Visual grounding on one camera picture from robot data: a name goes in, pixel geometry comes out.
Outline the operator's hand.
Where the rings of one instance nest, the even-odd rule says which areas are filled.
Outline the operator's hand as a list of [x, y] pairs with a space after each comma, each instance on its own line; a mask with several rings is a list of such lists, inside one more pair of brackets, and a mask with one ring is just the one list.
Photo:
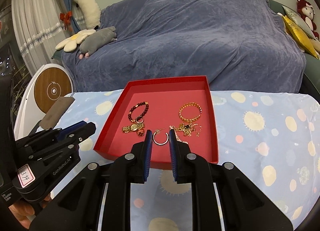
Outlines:
[[29, 229], [31, 220], [30, 217], [35, 215], [35, 209], [33, 205], [28, 202], [18, 200], [9, 207], [11, 213], [17, 219], [17, 221], [26, 229]]

